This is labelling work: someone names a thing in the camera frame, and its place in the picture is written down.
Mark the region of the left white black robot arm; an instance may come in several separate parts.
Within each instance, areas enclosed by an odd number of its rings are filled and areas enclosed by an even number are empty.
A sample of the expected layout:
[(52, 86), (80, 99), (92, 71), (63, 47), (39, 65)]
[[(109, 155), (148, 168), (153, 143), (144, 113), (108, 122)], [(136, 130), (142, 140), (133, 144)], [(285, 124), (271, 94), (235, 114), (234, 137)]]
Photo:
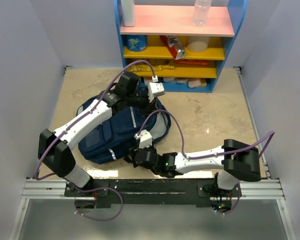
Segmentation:
[(148, 110), (157, 97), (165, 94), (163, 84), (155, 75), (147, 85), (147, 95), (139, 95), (139, 80), (134, 73), (122, 73), (71, 121), (54, 131), (43, 130), (39, 135), (39, 163), (73, 183), (82, 196), (89, 196), (94, 190), (92, 177), (77, 165), (72, 151), (94, 128), (125, 107)]

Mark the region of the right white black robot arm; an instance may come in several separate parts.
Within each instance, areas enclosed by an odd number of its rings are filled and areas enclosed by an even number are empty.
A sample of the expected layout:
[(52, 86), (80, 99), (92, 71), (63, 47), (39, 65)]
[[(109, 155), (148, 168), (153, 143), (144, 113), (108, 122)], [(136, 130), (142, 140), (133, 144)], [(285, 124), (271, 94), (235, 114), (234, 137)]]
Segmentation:
[(133, 166), (155, 175), (174, 178), (201, 170), (220, 170), (214, 177), (213, 192), (225, 196), (240, 182), (261, 180), (259, 150), (243, 142), (226, 139), (223, 145), (205, 151), (171, 152), (162, 155), (152, 146), (136, 149), (131, 156)]

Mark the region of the navy blue backpack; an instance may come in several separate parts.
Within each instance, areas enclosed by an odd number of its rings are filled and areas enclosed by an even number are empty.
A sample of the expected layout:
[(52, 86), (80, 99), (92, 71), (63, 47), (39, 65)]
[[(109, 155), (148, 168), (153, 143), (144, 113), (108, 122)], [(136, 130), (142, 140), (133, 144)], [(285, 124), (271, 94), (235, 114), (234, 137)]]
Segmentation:
[[(125, 158), (139, 146), (135, 134), (146, 119), (141, 109), (126, 106), (110, 119), (95, 127), (79, 143), (81, 155), (93, 163), (106, 164)], [(148, 130), (157, 144), (169, 133), (171, 118), (165, 112), (152, 115), (144, 130)]]

